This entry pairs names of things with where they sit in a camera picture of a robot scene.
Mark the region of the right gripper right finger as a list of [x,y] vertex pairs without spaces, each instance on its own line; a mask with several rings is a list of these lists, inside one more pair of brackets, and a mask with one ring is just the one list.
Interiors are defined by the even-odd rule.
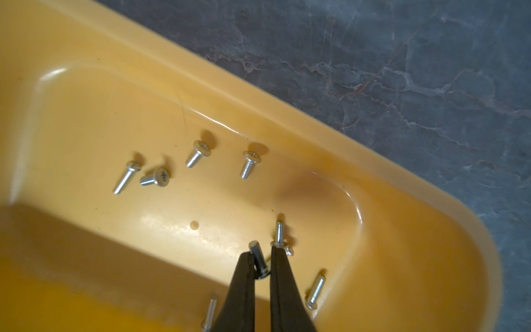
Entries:
[[286,251],[277,247],[271,248],[270,314],[273,332],[317,331],[304,308]]

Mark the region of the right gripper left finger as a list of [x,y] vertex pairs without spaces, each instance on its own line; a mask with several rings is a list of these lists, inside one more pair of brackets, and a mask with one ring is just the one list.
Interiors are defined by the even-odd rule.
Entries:
[[251,252],[242,253],[211,331],[254,331],[255,281],[254,257]]

